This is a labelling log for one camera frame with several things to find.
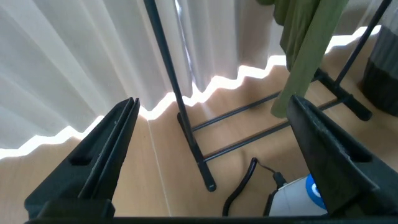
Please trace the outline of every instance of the black cable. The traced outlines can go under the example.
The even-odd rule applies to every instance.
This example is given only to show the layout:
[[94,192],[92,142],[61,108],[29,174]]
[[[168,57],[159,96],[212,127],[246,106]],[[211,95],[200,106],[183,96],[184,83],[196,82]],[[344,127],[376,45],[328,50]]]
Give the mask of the black cable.
[[[259,161],[256,157],[251,158],[251,162],[250,162],[248,171],[244,175],[241,183],[234,190],[234,192],[232,192],[232,194],[226,199],[226,201],[224,203],[224,207],[223,207],[223,216],[224,217],[228,216],[229,208],[230,208],[232,202],[236,199],[236,197],[239,196],[239,194],[243,191],[246,184],[249,182],[250,177],[253,175],[253,172],[254,172],[254,169],[256,168],[257,163],[259,163]],[[259,165],[272,172],[272,177],[274,178],[274,180],[276,182],[277,189],[279,189],[280,187],[282,187],[283,185],[285,185],[287,183],[280,172],[276,172],[275,170],[271,169],[270,167],[264,166],[260,163],[259,163]]]

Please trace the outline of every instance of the white curtain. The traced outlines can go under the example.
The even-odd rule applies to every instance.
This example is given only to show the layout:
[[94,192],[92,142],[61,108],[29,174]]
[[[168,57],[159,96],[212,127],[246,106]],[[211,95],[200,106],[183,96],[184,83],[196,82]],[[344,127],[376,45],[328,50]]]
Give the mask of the white curtain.
[[[365,24],[372,2],[351,0],[336,33]],[[235,79],[240,65],[264,69],[283,55],[272,6],[156,3],[187,97],[192,82],[204,91],[215,75]],[[0,0],[0,30],[0,149],[66,126],[82,132],[130,96],[150,111],[172,92],[143,0]]]

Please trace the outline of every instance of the black metal rack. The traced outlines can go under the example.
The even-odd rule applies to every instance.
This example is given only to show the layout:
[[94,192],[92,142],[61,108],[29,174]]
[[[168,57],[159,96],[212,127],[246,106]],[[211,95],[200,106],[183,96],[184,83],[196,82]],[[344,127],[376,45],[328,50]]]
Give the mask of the black metal rack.
[[[359,119],[361,119],[363,121],[367,121],[371,118],[372,113],[365,106],[363,106],[358,100],[356,100],[352,94],[349,94],[342,87],[340,87],[340,83],[341,83],[342,79],[345,77],[345,75],[347,74],[349,68],[352,66],[353,62],[355,61],[355,59],[358,56],[361,49],[363,48],[367,39],[371,35],[372,30],[374,29],[376,24],[379,22],[380,18],[384,14],[387,7],[390,5],[391,1],[392,0],[383,0],[381,5],[377,9],[375,15],[373,16],[372,20],[370,21],[365,33],[360,38],[358,45],[354,49],[353,53],[349,56],[349,59],[348,59],[346,65],[343,67],[343,69],[341,70],[340,74],[338,75],[338,77],[335,81],[332,80],[327,73],[325,73],[324,71],[322,71],[320,69],[318,69],[317,72],[314,74],[314,79],[312,81],[314,82],[314,81],[319,80],[325,87],[327,87],[336,96],[336,100],[326,103],[326,104],[322,105],[321,107],[319,107],[321,110],[326,110],[326,109],[331,108],[332,106],[335,106],[337,104],[344,103]],[[151,22],[153,30],[154,30],[154,34],[156,36],[156,39],[157,39],[157,42],[159,45],[160,52],[163,57],[163,61],[165,63],[167,73],[170,78],[170,82],[172,84],[173,91],[175,93],[175,97],[177,99],[178,108],[180,110],[180,112],[177,114],[178,122],[181,125],[182,131],[187,139],[190,150],[198,164],[198,168],[203,177],[203,180],[205,181],[206,188],[210,192],[212,192],[212,191],[216,190],[216,182],[214,181],[214,178],[206,164],[208,161],[215,159],[219,156],[222,156],[223,154],[226,154],[228,152],[231,152],[237,148],[245,146],[245,145],[249,144],[250,142],[253,142],[255,140],[263,138],[263,137],[265,137],[269,134],[272,134],[276,131],[279,131],[283,128],[286,128],[290,124],[288,121],[286,121],[277,126],[274,126],[273,128],[261,131],[260,133],[257,133],[254,136],[240,140],[230,146],[224,147],[220,150],[217,150],[215,152],[212,152],[212,153],[209,153],[206,155],[203,155],[201,153],[201,150],[200,150],[199,145],[193,135],[193,132],[197,131],[201,128],[204,128],[206,126],[209,126],[215,122],[221,121],[222,119],[228,118],[232,115],[235,115],[237,113],[245,111],[249,108],[260,105],[261,103],[265,103],[271,99],[274,99],[278,96],[279,92],[273,93],[261,100],[253,102],[246,106],[242,106],[240,108],[236,108],[235,110],[232,110],[230,112],[227,112],[225,114],[217,116],[209,121],[206,121],[202,124],[192,127],[190,124],[189,118],[188,118],[187,110],[186,110],[185,105],[182,100],[181,90],[180,90],[180,87],[178,86],[177,77],[175,75],[174,66],[172,63],[171,56],[170,56],[169,48],[167,46],[163,28],[160,23],[160,18],[159,18],[159,14],[158,14],[158,11],[157,11],[157,8],[155,5],[155,1],[154,0],[145,0],[144,2],[146,5],[146,9],[147,9],[147,12],[149,15],[150,22]]]

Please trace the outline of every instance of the green garment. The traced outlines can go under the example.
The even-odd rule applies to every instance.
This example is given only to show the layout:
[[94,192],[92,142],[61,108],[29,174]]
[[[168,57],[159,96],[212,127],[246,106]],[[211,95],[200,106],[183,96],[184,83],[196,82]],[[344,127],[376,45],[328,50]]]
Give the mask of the green garment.
[[280,46],[290,75],[271,108],[274,116],[284,118],[290,97],[305,95],[348,0],[257,1],[275,4],[275,21],[284,27]]

